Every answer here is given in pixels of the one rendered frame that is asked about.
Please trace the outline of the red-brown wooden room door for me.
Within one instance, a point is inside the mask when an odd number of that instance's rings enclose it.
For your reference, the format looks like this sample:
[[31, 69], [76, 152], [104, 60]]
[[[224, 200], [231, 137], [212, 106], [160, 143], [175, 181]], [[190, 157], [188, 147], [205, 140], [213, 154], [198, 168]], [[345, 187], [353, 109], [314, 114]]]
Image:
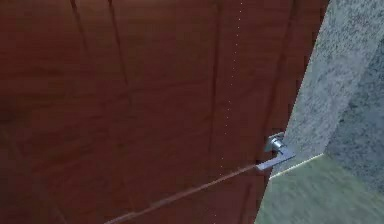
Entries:
[[330, 0], [0, 0], [0, 224], [254, 224]]

